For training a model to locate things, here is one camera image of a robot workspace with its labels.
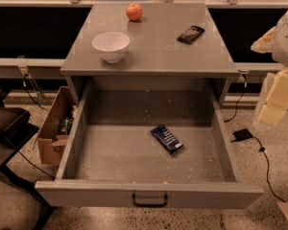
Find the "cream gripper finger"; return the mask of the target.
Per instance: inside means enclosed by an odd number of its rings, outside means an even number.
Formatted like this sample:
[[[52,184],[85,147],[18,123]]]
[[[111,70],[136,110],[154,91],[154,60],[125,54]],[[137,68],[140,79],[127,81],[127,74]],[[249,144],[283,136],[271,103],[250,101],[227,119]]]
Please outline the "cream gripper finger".
[[[274,127],[288,111],[288,68],[278,72],[273,79],[256,121]]]

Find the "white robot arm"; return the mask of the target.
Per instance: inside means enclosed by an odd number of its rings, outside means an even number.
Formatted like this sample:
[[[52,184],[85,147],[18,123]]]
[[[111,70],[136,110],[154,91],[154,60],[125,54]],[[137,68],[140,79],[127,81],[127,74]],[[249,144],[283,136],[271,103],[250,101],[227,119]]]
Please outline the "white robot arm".
[[[275,127],[288,112],[288,11],[252,44],[251,50],[271,53],[273,60],[283,65],[275,75],[267,75],[254,112],[252,125],[257,130],[267,130]]]

